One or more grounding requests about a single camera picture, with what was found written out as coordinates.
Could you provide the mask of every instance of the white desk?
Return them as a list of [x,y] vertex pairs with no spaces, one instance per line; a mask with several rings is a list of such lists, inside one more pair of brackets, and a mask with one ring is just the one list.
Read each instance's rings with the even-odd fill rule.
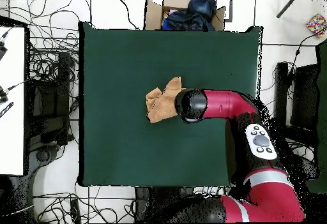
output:
[[[7,30],[0,27],[0,36]],[[8,50],[0,60],[0,86],[7,89],[24,81],[24,28],[10,30],[4,46]],[[23,175],[24,84],[8,93],[8,101],[0,105],[0,111],[10,102],[13,107],[0,118],[0,174]]]

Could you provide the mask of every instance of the brown cloth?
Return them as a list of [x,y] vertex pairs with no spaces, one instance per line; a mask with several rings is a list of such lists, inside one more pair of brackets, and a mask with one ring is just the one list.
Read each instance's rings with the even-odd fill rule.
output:
[[147,117],[151,124],[177,115],[175,97],[184,89],[181,87],[181,77],[174,77],[163,92],[156,88],[146,95]]

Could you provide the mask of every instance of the dark green mat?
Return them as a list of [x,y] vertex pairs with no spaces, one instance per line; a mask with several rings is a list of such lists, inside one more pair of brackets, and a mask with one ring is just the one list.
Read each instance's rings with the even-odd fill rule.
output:
[[316,53],[317,63],[320,66],[317,79],[320,94],[317,123],[319,145],[316,152],[320,176],[316,180],[308,181],[307,186],[311,192],[327,193],[327,40],[316,47]]
[[178,76],[183,87],[255,96],[261,31],[95,30],[86,22],[80,25],[81,37],[85,34],[83,185],[227,186],[225,122],[184,124],[173,117],[150,124],[145,96]]

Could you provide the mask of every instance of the red robot arm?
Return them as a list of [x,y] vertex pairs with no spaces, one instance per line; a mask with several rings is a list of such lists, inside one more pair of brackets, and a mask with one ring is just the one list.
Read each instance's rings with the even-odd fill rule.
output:
[[207,118],[227,121],[235,145],[236,171],[231,182],[242,188],[244,198],[195,198],[184,205],[179,204],[175,210],[171,209],[167,221],[304,220],[305,215],[288,174],[251,100],[233,91],[185,89],[177,95],[175,107],[186,123]]

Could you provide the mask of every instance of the cardboard box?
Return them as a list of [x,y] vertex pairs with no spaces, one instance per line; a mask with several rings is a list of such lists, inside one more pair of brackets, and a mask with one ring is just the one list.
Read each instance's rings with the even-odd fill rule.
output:
[[[164,11],[185,10],[187,9],[190,0],[163,0],[162,5],[146,0],[144,29],[145,30],[160,30],[162,16]],[[215,31],[224,30],[225,6],[220,7],[216,15],[211,19],[211,24]]]

